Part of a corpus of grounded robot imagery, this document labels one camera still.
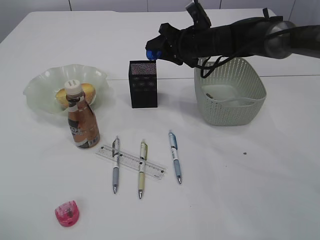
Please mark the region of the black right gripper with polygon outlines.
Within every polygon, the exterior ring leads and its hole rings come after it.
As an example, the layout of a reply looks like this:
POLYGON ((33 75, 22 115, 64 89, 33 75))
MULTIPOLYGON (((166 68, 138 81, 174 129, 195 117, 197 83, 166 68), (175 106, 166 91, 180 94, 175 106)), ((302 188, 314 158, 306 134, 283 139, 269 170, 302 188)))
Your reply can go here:
POLYGON ((160 35, 148 40, 145 46, 147 52, 161 52, 159 60, 174 63, 178 66, 183 64, 194 68, 199 58, 208 56, 201 47, 201 34, 207 29, 197 29, 194 25, 177 29, 169 23, 162 23, 159 27, 160 35))

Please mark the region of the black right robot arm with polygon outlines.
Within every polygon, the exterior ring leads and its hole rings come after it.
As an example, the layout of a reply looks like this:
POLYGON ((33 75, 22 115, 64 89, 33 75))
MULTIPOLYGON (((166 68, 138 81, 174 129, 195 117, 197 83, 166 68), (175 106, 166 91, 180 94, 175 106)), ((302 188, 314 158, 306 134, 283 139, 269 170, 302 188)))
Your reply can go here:
POLYGON ((279 17, 252 17, 229 25, 212 27, 209 21, 177 29, 169 23, 145 46, 149 60, 165 60, 179 66, 209 70, 200 58, 217 57, 217 68, 234 58, 261 56, 284 59, 291 54, 319 58, 320 27, 296 27, 279 17))

